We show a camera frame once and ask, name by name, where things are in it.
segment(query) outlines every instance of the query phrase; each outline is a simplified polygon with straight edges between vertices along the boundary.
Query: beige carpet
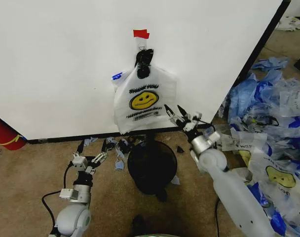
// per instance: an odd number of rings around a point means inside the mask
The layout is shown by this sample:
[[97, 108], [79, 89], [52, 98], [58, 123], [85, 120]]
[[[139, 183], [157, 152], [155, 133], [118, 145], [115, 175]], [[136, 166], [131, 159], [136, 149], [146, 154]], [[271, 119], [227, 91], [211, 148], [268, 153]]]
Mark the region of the beige carpet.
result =
[[[216, 236], [214, 206], [216, 194], [208, 174], [200, 174], [189, 155], [186, 137], [180, 132], [158, 134], [157, 140], [176, 153], [177, 145], [186, 152], [177, 155], [181, 184], [169, 184], [168, 201], [142, 194], [135, 187], [127, 165], [115, 171], [115, 151], [97, 169], [92, 188], [92, 222], [86, 237], [125, 237], [134, 216], [142, 214], [152, 232], [183, 237]], [[84, 155], [100, 152], [102, 139], [84, 149]], [[46, 236], [51, 219], [41, 197], [62, 188], [65, 167], [79, 142], [26, 145], [18, 151], [2, 150], [0, 157], [0, 237]], [[241, 160], [232, 160], [239, 166]], [[76, 179], [70, 169], [68, 187]], [[58, 195], [47, 198], [55, 216], [67, 202]], [[221, 236], [242, 236], [220, 205]]]

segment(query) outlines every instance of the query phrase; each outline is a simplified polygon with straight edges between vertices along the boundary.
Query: smiley face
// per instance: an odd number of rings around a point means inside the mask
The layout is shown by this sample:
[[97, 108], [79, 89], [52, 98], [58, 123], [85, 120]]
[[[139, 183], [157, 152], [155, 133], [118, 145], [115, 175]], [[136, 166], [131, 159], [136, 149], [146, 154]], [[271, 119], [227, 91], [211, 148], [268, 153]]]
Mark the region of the smiley face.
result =
[[159, 96], [150, 90], [143, 91], [130, 100], [129, 107], [133, 110], [144, 110], [154, 105]]
[[268, 178], [272, 182], [277, 182], [285, 188], [293, 188], [296, 185], [296, 181], [292, 174], [279, 171], [273, 166], [266, 167]]

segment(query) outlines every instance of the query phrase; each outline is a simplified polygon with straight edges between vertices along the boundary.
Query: black wastebasket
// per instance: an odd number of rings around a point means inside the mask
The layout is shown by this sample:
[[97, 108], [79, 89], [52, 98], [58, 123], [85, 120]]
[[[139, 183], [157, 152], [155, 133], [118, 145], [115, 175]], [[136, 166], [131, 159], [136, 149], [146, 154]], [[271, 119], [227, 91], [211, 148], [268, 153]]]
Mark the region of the black wastebasket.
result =
[[144, 141], [131, 150], [128, 170], [141, 192], [155, 194], [165, 200], [165, 186], [176, 174], [177, 160], [166, 144], [154, 140]]

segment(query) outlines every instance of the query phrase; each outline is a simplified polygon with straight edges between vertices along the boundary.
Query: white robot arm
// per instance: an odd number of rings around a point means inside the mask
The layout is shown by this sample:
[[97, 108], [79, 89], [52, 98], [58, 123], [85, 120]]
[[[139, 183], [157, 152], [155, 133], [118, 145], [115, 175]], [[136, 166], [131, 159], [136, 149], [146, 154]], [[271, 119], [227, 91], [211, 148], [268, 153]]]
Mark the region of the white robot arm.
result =
[[235, 225], [248, 237], [272, 237], [274, 230], [263, 208], [247, 186], [227, 168], [225, 155], [211, 146], [220, 138], [216, 131], [204, 137], [197, 130], [201, 114], [191, 117], [178, 106], [182, 117], [165, 105], [170, 120], [183, 128], [191, 144], [191, 156], [200, 172], [208, 172], [214, 180], [214, 189]]
[[81, 237], [91, 222], [89, 210], [91, 201], [92, 179], [95, 168], [98, 167], [107, 157], [101, 152], [96, 157], [88, 160], [78, 152], [73, 154], [73, 166], [78, 171], [78, 178], [74, 181], [73, 189], [62, 189], [60, 197], [68, 199], [70, 204], [58, 214], [54, 232], [49, 237]]

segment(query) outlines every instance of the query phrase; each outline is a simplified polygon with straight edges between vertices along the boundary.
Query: white board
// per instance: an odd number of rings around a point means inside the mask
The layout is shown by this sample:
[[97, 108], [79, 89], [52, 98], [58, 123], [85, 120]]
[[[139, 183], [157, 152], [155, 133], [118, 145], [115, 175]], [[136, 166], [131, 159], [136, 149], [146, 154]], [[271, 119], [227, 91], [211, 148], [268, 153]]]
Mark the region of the white board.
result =
[[133, 29], [147, 29], [178, 104], [210, 122], [280, 3], [2, 0], [0, 118], [27, 139], [118, 132], [110, 78], [132, 68]]

